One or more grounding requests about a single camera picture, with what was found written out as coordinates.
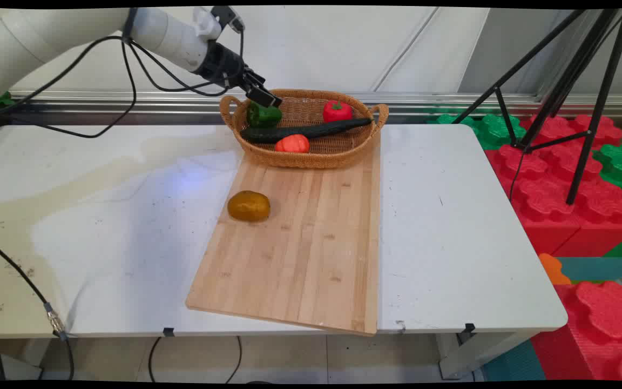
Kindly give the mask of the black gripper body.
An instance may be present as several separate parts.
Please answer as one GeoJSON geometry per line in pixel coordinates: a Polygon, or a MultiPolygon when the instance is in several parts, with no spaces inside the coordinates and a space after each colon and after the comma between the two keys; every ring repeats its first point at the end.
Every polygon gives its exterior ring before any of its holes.
{"type": "Polygon", "coordinates": [[[206,81],[204,86],[215,84],[229,89],[239,87],[250,90],[245,77],[247,67],[239,54],[216,41],[208,41],[207,52],[197,75],[206,81]]]}

